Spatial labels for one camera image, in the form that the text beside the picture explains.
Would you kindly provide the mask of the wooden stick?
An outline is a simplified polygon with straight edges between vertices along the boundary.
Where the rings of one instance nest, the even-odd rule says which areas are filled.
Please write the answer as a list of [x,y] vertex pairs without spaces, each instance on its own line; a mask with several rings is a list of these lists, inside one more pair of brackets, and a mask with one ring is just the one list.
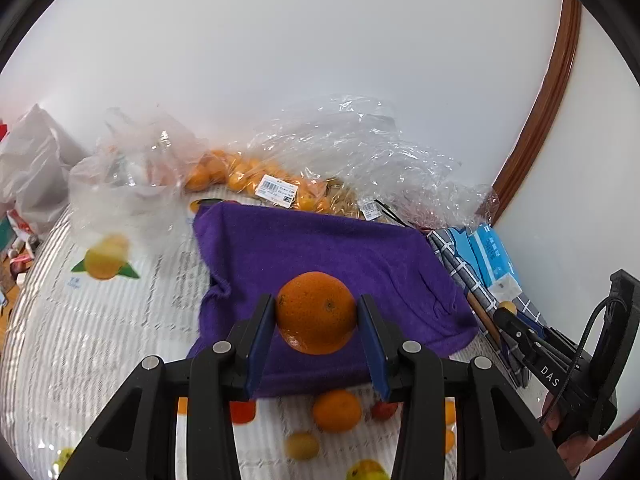
[[496,344],[496,347],[500,348],[500,334],[496,329],[494,322],[492,322],[491,317],[487,314],[483,306],[478,302],[472,292],[468,292],[466,294],[466,299],[468,300],[469,305],[472,307],[482,325],[486,328],[487,333],[491,336],[491,339]]

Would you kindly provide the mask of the blue checkered cloth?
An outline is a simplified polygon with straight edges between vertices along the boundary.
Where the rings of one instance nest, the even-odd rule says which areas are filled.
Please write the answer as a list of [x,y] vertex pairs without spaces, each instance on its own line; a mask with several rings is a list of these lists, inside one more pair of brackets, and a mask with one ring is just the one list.
[[[448,229],[427,231],[425,238],[427,243],[431,245],[431,248],[440,263],[444,266],[454,281],[463,289],[464,296],[466,297],[468,292],[472,292],[492,319],[492,315],[498,308],[499,301],[476,276],[472,266],[457,254],[456,245],[454,244],[454,240],[449,234]],[[506,367],[506,372],[508,373],[512,384],[516,388],[526,388],[529,385],[532,374],[530,374],[530,371],[516,356],[516,344],[514,344],[513,339],[503,339],[500,335],[500,348],[497,348],[473,309],[472,315],[474,315],[478,326],[480,326],[480,332],[492,345],[495,354]]]

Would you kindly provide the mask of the fruit-print white table mat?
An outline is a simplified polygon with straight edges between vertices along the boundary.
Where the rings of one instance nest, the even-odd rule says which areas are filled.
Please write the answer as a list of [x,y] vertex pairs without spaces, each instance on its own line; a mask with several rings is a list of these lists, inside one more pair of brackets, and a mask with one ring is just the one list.
[[[55,477],[55,461],[78,445],[145,356],[190,356],[209,289],[192,223],[162,254],[132,256],[123,274],[99,281],[81,267],[85,252],[70,218],[58,220],[17,300],[2,353],[1,428],[33,477]],[[477,328],[450,358],[500,361]]]

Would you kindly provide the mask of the small orange on mat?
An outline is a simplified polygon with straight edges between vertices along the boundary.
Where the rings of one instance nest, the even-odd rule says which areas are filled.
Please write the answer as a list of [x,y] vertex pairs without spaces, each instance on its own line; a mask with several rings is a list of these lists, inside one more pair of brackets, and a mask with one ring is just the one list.
[[311,417],[321,431],[342,434],[359,424],[362,408],[359,399],[350,391],[333,390],[314,399]]

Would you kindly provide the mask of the blue white box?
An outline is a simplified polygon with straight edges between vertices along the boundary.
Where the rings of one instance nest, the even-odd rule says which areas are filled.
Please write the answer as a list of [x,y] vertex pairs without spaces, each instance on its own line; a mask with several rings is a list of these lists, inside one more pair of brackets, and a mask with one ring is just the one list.
[[449,228],[457,254],[472,266],[483,285],[499,302],[515,302],[522,289],[518,272],[497,232],[488,224],[475,231]]

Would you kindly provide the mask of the purple towel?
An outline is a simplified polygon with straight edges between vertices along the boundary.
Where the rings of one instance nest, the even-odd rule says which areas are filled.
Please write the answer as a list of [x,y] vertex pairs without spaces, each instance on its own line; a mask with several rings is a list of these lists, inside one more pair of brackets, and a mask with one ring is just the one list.
[[202,208],[192,226],[209,273],[192,356],[251,318],[261,296],[312,271],[371,296],[385,321],[441,358],[477,335],[462,289],[416,230],[231,202]]

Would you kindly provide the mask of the translucent white plastic bag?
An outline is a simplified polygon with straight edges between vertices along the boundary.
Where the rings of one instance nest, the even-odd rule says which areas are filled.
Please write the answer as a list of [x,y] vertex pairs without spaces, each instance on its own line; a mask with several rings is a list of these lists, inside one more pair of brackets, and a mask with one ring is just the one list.
[[105,112],[106,133],[68,177],[70,232],[77,245],[116,236],[132,256],[156,255],[180,240],[183,188],[206,142],[163,110],[135,118]]

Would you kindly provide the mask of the clear bag of oranges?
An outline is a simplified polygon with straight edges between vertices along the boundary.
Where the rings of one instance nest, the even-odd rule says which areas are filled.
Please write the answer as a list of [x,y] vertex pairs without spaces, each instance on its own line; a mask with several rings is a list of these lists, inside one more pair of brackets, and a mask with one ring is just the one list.
[[218,185],[282,208],[320,214],[331,208],[326,180],[301,171],[288,171],[278,162],[240,152],[205,152],[190,169],[183,188],[187,193],[201,193]]

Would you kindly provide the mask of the grey plastic bag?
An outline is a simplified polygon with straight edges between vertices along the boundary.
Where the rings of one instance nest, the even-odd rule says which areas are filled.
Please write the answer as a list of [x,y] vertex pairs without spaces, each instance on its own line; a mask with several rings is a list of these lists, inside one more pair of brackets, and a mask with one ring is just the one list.
[[1,141],[1,212],[14,210],[39,236],[68,205],[68,176],[87,152],[34,105]]

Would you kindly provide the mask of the crumpled clear plastic bag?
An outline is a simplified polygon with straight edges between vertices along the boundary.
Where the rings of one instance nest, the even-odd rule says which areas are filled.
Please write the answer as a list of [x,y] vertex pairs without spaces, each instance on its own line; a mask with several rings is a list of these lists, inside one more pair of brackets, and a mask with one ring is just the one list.
[[280,110],[256,129],[248,152],[323,181],[334,203],[372,200],[419,228],[474,230],[498,210],[490,185],[454,180],[456,160],[405,140],[392,110],[368,96],[338,94]]

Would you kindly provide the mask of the brown wooden door frame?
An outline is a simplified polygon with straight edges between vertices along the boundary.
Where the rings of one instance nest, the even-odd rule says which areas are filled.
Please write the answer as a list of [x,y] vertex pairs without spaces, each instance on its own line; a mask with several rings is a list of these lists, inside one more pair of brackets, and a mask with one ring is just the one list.
[[492,224],[500,219],[514,199],[548,138],[570,82],[580,24],[582,4],[578,0],[562,0],[558,29],[544,79],[514,149],[492,185],[497,196],[497,205],[491,209]]

